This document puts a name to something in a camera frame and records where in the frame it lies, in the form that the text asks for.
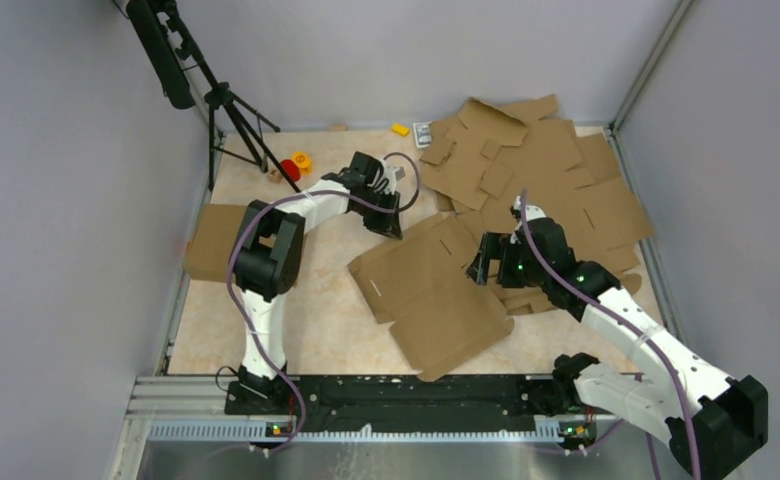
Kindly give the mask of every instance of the red round object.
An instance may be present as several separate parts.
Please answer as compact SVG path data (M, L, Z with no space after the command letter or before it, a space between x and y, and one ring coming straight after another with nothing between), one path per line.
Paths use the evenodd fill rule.
M302 178L299 167L289 158L281 160L281 168L284 169L284 172L290 177L290 180L293 180L294 182L298 182L299 179Z

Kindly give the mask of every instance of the yellow connector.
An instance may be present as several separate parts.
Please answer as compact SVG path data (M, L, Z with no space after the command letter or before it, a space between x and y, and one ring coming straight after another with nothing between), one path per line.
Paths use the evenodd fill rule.
M393 130L394 132L398 133L399 135L401 135L403 137L407 137L408 133L410 133L410 131L411 131L410 128L408 128L408 127L406 127L404 125L400 125L398 123L394 123L393 126L390 127L390 130Z

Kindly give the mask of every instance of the robotic arm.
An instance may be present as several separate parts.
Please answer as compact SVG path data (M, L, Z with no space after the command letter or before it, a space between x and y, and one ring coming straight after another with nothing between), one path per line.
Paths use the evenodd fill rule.
M651 338L669 358L685 389L693 416L702 478L723 478L767 441L767 390L755 378L735 380L682 345L655 322L596 262L577 261L564 230L535 206L526 206L532 240L559 276L592 299L631 322L638 336L617 319L569 292L540 265L523 234L519 198L511 212L520 221L513 233L485 233L479 253L467 270L486 284L490 260L500 259L497 283L505 288L540 286L558 308L613 343L645 373L650 382L620 375L599 360L579 353L555 361L554 381L564 399L607 410L668 445L690 471L682 410L672 378L647 345Z
M303 198L266 214L249 234L234 265L235 283L242 292L243 305L251 315L260 343L278 369L283 370L287 361L283 346L285 306L288 292L299 274L305 234L331 217L354 211L363 217L369 231L402 238L396 182L403 176L401 167L386 166L382 160L357 152L348 168L324 175L303 192ZM329 190L348 196L310 196L311 192ZM376 212L350 200L349 196L394 213ZM259 200L249 204L237 238L267 205ZM246 387L261 396L276 376L258 351L248 328L240 370Z

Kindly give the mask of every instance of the yellow block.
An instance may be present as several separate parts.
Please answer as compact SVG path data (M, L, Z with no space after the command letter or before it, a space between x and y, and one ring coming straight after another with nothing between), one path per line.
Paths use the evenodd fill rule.
M301 172L302 175L307 175L313 171L313 164L311 163L310 156L305 152L294 153L293 163L299 167L299 172Z
M398 123L394 123L392 127L390 127L390 130L393 130L394 132L398 133L399 135L403 137L407 137L408 133L411 131L410 128L400 125Z

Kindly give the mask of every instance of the beige table surface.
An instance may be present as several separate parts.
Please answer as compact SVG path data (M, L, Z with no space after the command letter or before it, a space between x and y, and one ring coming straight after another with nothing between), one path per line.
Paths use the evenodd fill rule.
M578 127L579 135L601 128ZM295 151L313 158L314 171L299 181L307 188L323 174L339 171L355 151L375 157L402 151L418 158L413 135L400 137L389 130L298 132L267 134L266 143L279 159ZM248 155L236 135L228 150ZM402 202L411 195L414 176L403 159L407 176L399 189ZM282 182L273 184L257 167L223 155L211 203L248 204L272 201L291 194ZM405 229L437 211L434 193L424 188L417 204L402 214ZM333 218L309 235L297 287L289 295L284 350L288 371L295 374L410 374L412 370L388 331L377 325L346 265L384 241L363 228L361 217L350 213ZM658 306L645 267L633 270L643 277L635 296L650 315L659 319ZM245 325L222 283L191 280L178 335L169 364L170 374L210 374L222 365L240 365L245 350ZM455 370L454 373L550 373L562 353L587 352L620 371L636 371L602 337L582 327L569 314L551 311L516 318L514 331L501 342Z

